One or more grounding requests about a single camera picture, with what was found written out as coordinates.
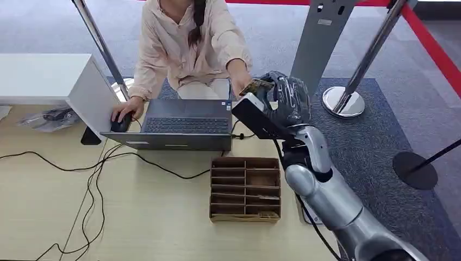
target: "wrist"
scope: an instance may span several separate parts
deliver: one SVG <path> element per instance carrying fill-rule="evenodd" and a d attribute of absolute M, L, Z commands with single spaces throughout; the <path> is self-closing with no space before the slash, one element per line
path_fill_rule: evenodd
<path fill-rule="evenodd" d="M 227 72 L 229 72 L 230 76 L 237 75 L 242 72 L 247 72 L 246 63 L 239 58 L 233 59 L 227 63 Z"/>
<path fill-rule="evenodd" d="M 136 102 L 136 103 L 143 103 L 144 98 L 142 98 L 141 96 L 132 96 L 130 98 L 130 101 L 133 101 L 133 102 Z"/>

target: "sleeve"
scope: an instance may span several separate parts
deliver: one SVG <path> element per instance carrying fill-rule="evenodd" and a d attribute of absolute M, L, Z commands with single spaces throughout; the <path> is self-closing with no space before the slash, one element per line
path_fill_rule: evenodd
<path fill-rule="evenodd" d="M 233 59 L 242 59 L 248 70 L 252 66 L 250 52 L 243 33 L 235 24 L 225 0 L 211 0 L 210 27 L 211 45 L 217 53 L 219 63 L 225 69 Z"/>
<path fill-rule="evenodd" d="M 155 17 L 144 5 L 139 39 L 139 60 L 134 73 L 134 84 L 128 90 L 130 97 L 147 100 L 157 98 L 167 75 L 166 52 L 153 28 Z"/>

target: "dark hair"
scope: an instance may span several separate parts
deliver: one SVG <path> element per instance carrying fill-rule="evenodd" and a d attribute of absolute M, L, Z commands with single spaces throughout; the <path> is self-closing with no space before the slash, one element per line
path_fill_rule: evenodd
<path fill-rule="evenodd" d="M 194 0 L 194 22 L 197 25 L 196 28 L 189 32 L 188 42 L 189 47 L 198 44 L 202 40 L 202 33 L 200 32 L 200 26 L 203 25 L 205 19 L 205 7 L 207 0 Z"/>

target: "laptop keyboard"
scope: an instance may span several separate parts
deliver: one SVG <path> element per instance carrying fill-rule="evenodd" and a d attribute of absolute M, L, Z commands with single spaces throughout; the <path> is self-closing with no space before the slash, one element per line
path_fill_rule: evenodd
<path fill-rule="evenodd" d="M 148 118 L 146 133 L 229 133 L 227 118 Z"/>

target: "light wooden table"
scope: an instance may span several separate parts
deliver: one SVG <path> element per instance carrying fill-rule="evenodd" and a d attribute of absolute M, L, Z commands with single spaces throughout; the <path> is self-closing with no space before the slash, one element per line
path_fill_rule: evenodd
<path fill-rule="evenodd" d="M 130 131 L 139 131 L 136 122 Z M 251 134 L 239 123 L 234 133 Z M 105 151 L 117 143 L 108 141 Z M 117 151 L 136 152 L 129 147 Z M 219 152 L 139 151 L 148 160 L 192 176 L 210 168 Z M 277 157 L 271 141 L 254 137 L 234 140 L 229 156 Z M 106 220 L 103 236 L 81 260 L 334 260 L 313 227 L 300 221 L 293 191 L 282 179 L 282 218 L 276 224 L 217 222 L 209 219 L 209 173 L 182 180 L 135 156 L 109 161 L 100 184 Z M 82 223 L 91 201 L 84 199 L 77 217 Z M 101 200 L 86 227 L 93 238 L 101 227 Z M 338 250 L 331 232 L 321 228 Z M 80 225 L 71 233 L 67 250 L 86 244 Z M 63 256 L 75 260 L 78 254 Z"/>
<path fill-rule="evenodd" d="M 80 144 L 85 124 L 55 133 L 15 126 L 26 113 L 48 106 L 14 106 L 0 121 L 0 157 L 35 151 L 71 169 L 96 163 L 104 144 Z M 62 172 L 35 155 L 0 160 L 0 259 L 35 260 L 53 243 L 67 241 L 92 171 Z M 58 260 L 54 249 L 45 260 Z"/>

